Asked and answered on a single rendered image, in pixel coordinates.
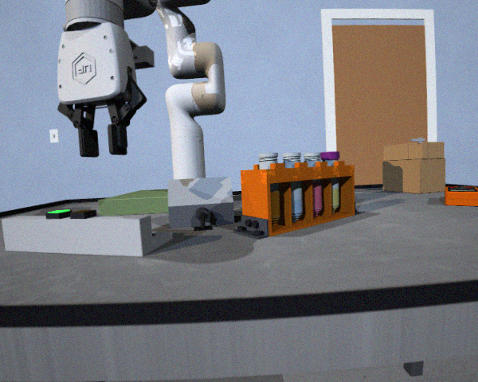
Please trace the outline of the brown cardboard box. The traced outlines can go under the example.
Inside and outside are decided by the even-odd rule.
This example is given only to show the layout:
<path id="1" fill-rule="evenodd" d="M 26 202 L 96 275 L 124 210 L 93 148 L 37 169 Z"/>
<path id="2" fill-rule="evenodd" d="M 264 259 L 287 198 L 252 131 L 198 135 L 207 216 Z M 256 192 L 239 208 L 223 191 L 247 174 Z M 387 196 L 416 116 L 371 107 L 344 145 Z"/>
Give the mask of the brown cardboard box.
<path id="1" fill-rule="evenodd" d="M 445 142 L 384 146 L 382 183 L 384 191 L 419 194 L 444 192 Z"/>

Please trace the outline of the grey button housing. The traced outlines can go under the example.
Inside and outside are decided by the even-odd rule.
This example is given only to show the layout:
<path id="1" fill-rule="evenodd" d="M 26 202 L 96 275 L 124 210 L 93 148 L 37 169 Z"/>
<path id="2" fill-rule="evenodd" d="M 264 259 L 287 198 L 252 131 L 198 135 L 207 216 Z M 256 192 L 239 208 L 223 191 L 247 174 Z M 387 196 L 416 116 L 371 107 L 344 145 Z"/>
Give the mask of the grey button housing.
<path id="1" fill-rule="evenodd" d="M 201 231 L 234 223 L 230 177 L 168 180 L 168 211 L 170 228 L 198 226 L 194 230 Z"/>

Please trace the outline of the orange tube rack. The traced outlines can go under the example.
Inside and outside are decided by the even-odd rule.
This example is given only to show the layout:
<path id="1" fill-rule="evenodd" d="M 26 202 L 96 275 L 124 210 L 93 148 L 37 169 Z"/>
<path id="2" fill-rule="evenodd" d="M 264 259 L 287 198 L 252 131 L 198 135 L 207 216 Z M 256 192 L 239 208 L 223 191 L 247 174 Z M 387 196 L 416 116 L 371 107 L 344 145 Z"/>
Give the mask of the orange tube rack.
<path id="1" fill-rule="evenodd" d="M 345 166 L 345 161 L 295 162 L 295 168 L 285 168 L 284 163 L 270 164 L 270 170 L 241 170 L 242 215 L 268 219 L 268 237 L 317 224 L 353 216 L 355 214 L 355 168 Z M 331 213 L 331 177 L 339 178 L 339 207 Z M 312 180 L 321 179 L 322 208 L 313 217 Z M 302 181 L 303 212 L 292 222 L 291 181 Z M 272 227 L 270 184 L 279 183 L 280 217 Z"/>

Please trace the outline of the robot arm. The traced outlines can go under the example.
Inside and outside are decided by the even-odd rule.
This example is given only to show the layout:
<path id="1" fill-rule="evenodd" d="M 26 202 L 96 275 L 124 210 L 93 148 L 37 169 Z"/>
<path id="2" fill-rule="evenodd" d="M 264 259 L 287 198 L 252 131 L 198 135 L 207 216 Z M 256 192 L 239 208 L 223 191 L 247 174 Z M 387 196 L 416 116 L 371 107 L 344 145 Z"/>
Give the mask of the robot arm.
<path id="1" fill-rule="evenodd" d="M 99 18 L 124 29 L 124 20 L 145 18 L 157 10 L 166 30 L 170 74 L 180 80 L 209 81 L 175 84 L 167 89 L 174 179 L 206 177 L 203 131 L 195 116 L 225 110 L 225 75 L 220 47 L 196 42 L 193 22 L 178 8 L 210 0 L 65 0 L 66 25 L 77 18 Z M 129 38 L 130 39 L 130 38 Z M 154 51 L 130 39 L 135 70 L 155 66 Z"/>

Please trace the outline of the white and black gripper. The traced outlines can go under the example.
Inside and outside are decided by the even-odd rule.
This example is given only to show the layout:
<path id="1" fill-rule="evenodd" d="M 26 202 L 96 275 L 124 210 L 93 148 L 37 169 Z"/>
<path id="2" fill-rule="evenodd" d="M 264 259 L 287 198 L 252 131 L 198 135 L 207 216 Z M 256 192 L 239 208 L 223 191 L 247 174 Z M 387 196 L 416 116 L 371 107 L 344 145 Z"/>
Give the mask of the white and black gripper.
<path id="1" fill-rule="evenodd" d="M 127 127 L 147 97 L 137 85 L 131 43 L 122 27 L 99 18 L 68 22 L 61 34 L 57 89 L 57 110 L 78 129 L 81 157 L 99 156 L 95 111 L 106 107 L 112 122 L 109 153 L 127 155 Z"/>

